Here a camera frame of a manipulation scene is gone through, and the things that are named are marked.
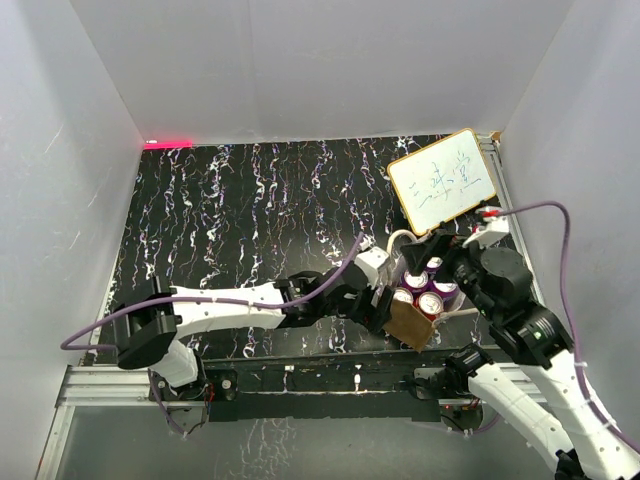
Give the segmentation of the burlap canvas bag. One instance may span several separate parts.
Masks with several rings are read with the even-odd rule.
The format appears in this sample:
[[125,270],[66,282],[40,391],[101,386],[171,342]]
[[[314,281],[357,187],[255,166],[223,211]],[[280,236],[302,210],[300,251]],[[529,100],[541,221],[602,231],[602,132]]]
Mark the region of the burlap canvas bag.
[[[392,272],[390,275],[389,287],[395,290],[398,287],[402,287],[401,277],[405,271],[407,271],[406,262],[400,253],[400,247],[394,248],[396,241],[405,236],[409,238],[410,243],[416,243],[428,239],[433,235],[434,230],[428,230],[424,235],[417,236],[413,232],[407,229],[399,229],[394,231],[386,246],[386,251],[391,258]],[[426,291],[434,292],[432,289],[434,273],[429,273],[430,281]],[[408,345],[415,351],[422,351],[424,347],[429,343],[434,332],[438,326],[446,320],[455,317],[467,316],[472,314],[478,314],[477,308],[463,309],[463,303],[466,299],[465,295],[459,289],[456,296],[443,299],[444,311],[436,319],[429,319],[417,308],[417,299],[424,293],[413,294],[414,303],[407,304],[403,302],[394,301],[391,306],[391,320],[386,323],[383,330],[386,334],[396,338],[398,341]]]

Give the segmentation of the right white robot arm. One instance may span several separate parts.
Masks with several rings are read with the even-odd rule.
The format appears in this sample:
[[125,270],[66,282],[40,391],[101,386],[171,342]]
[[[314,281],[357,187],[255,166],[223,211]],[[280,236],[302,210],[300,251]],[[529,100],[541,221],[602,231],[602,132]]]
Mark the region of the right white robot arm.
[[472,394],[489,404],[557,479],[638,478],[638,451],[622,440],[616,422],[580,376],[577,343],[534,298],[532,273],[518,252],[442,231],[400,250],[413,275],[432,258],[441,259],[436,279],[459,287],[488,321],[495,343],[546,403],[534,401],[473,344],[452,354],[438,374],[453,394]]

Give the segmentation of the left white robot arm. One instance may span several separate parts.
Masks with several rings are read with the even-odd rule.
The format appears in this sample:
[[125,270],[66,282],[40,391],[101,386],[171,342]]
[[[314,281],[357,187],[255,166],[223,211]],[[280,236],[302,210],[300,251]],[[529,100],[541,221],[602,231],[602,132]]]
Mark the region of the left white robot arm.
[[228,329],[308,327],[346,318],[379,332],[391,318],[393,289],[380,268],[351,260],[325,273],[301,271],[259,286],[196,291],[155,279],[142,302],[122,305],[114,322],[117,365],[147,369],[181,399],[210,385],[201,356],[183,340]]

